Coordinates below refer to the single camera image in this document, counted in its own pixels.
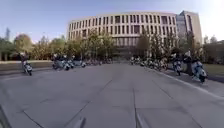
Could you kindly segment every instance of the blue sky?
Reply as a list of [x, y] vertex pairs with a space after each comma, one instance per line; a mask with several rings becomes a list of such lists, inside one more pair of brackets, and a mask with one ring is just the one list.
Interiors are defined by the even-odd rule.
[[0, 36], [7, 27], [11, 40], [28, 34], [33, 42], [43, 35], [49, 39], [66, 35], [70, 20], [126, 11], [182, 10], [198, 12], [202, 34], [224, 40], [224, 0], [0, 0]]

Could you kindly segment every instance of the building facade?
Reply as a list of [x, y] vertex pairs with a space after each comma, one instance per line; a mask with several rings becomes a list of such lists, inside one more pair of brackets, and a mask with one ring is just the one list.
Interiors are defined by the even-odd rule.
[[181, 14], [165, 12], [126, 12], [73, 20], [69, 22], [67, 39], [86, 38], [91, 30], [109, 33], [117, 47], [135, 46], [143, 31], [152, 35], [157, 33], [162, 40], [168, 33], [176, 36], [192, 31], [198, 42], [202, 41], [199, 16], [183, 11]]

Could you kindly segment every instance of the concrete pavement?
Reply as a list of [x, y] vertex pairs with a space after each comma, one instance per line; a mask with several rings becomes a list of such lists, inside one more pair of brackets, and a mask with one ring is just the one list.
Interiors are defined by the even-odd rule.
[[149, 128], [223, 128], [221, 91], [167, 75], [109, 64], [5, 76], [0, 103], [13, 128], [73, 128], [80, 117], [84, 128], [136, 128], [137, 115]]

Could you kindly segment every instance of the wheel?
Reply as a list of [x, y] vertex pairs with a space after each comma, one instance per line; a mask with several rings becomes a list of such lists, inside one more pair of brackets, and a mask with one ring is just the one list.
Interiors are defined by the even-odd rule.
[[199, 76], [199, 79], [200, 79], [201, 83], [204, 83], [205, 82], [205, 77], [204, 76], [200, 75]]

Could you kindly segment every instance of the paved plaza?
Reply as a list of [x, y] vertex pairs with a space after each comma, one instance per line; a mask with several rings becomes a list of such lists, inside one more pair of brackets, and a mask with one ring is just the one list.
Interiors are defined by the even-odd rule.
[[1, 76], [0, 103], [13, 128], [223, 128], [224, 84], [185, 77], [128, 64]]

